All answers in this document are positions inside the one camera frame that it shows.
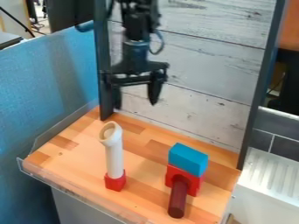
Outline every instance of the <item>white pipe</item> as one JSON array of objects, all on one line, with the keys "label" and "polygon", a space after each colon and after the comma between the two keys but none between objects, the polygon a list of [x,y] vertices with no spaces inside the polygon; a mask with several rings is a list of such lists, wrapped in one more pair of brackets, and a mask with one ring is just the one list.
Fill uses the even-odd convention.
[{"label": "white pipe", "polygon": [[106,148],[107,174],[112,179],[123,175],[122,127],[117,122],[107,122],[99,134]]}]

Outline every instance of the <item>dark red cylinder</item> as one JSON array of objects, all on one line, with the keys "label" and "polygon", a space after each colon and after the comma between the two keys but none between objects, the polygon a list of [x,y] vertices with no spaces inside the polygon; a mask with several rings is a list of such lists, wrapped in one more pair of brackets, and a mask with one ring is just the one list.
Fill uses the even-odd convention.
[{"label": "dark red cylinder", "polygon": [[176,175],[172,181],[168,214],[172,218],[180,219],[184,217],[184,206],[186,204],[186,196],[189,188],[188,180],[181,175]]}]

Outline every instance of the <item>white wooden wall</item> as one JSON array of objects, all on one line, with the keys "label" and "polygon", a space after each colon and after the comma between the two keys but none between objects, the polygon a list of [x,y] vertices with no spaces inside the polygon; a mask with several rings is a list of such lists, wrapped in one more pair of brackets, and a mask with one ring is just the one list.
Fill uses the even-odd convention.
[{"label": "white wooden wall", "polygon": [[[122,110],[208,143],[239,151],[268,39],[275,0],[160,0],[164,51],[170,63],[160,102],[146,87],[125,87]],[[111,23],[114,62],[121,24]]]}]

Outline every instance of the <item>blue block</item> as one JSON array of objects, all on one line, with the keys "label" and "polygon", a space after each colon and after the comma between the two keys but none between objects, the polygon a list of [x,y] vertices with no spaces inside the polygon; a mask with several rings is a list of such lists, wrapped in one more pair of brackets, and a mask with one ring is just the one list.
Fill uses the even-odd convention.
[{"label": "blue block", "polygon": [[168,163],[196,177],[201,177],[208,166],[208,156],[181,143],[176,143],[170,149]]}]

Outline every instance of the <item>red base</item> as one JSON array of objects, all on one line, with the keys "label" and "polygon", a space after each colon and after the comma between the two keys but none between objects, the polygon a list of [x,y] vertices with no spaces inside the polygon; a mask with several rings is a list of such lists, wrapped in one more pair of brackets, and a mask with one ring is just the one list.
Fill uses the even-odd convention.
[{"label": "red base", "polygon": [[105,174],[105,187],[107,189],[120,192],[126,184],[126,172],[123,170],[123,175],[120,178],[110,178]]},{"label": "red base", "polygon": [[168,187],[172,188],[173,178],[176,175],[181,175],[181,176],[183,176],[183,177],[185,177],[185,178],[187,178],[189,180],[188,181],[189,188],[188,188],[188,192],[187,193],[189,195],[193,196],[193,197],[196,197],[197,194],[198,194],[198,190],[200,189],[200,187],[202,185],[202,182],[205,179],[205,173],[201,177],[196,177],[196,176],[190,174],[187,171],[183,171],[183,170],[177,168],[174,165],[167,164],[167,172],[166,172],[166,176],[165,176],[165,184]]}]

